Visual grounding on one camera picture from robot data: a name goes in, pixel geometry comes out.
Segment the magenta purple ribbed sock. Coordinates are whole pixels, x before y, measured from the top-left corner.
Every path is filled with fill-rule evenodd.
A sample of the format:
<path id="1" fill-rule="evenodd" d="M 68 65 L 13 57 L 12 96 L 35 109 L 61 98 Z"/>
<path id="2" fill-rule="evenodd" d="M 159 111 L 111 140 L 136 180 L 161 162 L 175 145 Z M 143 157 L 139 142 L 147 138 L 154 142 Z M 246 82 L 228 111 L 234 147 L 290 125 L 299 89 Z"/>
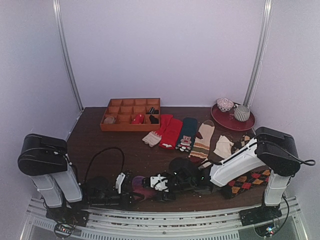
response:
<path id="1" fill-rule="evenodd" d="M 137 175 L 132 179 L 131 186 L 132 191 L 135 195 L 141 196 L 144 195 L 147 199 L 151 199 L 157 195 L 157 192 L 153 188 L 143 187 L 143 179 L 145 177 L 141 175 Z"/>

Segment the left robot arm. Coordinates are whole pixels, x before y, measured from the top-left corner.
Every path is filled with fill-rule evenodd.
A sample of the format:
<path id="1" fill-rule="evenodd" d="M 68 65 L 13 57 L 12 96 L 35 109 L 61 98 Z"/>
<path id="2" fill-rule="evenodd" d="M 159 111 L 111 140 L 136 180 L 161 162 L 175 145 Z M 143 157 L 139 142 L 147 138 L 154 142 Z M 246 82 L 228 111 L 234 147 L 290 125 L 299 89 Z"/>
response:
<path id="1" fill-rule="evenodd" d="M 72 208 L 126 209 L 146 199 L 137 179 L 129 171 L 122 171 L 114 187 L 102 176 L 78 180 L 78 172 L 68 156 L 67 142 L 63 139 L 30 133 L 25 136 L 17 159 L 19 170 L 29 176 L 45 206 L 61 222 L 72 218 Z"/>

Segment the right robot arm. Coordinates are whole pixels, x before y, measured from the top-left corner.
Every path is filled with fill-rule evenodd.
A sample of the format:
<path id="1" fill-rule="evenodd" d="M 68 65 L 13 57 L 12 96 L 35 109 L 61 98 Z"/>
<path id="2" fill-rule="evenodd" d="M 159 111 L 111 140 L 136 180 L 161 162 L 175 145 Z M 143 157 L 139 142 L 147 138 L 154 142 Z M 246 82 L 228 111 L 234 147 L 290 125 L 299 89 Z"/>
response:
<path id="1" fill-rule="evenodd" d="M 170 162 L 169 173 L 146 177 L 142 186 L 161 192 L 167 200 L 177 192 L 210 193 L 253 169 L 267 166 L 270 177 L 263 205 L 256 210 L 258 219 L 266 221 L 276 212 L 290 178 L 300 170 L 301 163 L 292 135 L 268 127 L 259 127 L 255 133 L 240 150 L 202 169 L 186 158 L 177 157 Z"/>

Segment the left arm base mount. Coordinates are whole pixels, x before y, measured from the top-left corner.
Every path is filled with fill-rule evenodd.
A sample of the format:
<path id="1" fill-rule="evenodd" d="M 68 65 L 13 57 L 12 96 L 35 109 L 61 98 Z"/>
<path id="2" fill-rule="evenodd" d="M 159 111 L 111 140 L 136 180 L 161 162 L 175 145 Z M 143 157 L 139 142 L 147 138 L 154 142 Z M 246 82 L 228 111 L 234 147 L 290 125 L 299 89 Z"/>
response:
<path id="1" fill-rule="evenodd" d="M 45 216 L 56 223 L 80 227 L 86 227 L 89 219 L 87 211 L 75 210 L 69 207 L 48 208 Z"/>

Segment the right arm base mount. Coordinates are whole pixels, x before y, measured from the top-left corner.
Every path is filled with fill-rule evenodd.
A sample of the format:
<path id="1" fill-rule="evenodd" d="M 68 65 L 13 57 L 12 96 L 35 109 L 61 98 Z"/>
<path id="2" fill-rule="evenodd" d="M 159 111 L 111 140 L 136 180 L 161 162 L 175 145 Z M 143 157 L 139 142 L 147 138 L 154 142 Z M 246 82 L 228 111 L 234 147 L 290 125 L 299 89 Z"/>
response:
<path id="1" fill-rule="evenodd" d="M 245 209 L 239 212 L 242 226 L 255 225 L 258 223 L 271 221 L 274 218 L 280 218 L 281 216 L 282 212 L 279 205 L 265 206 L 262 204 L 259 207 Z"/>

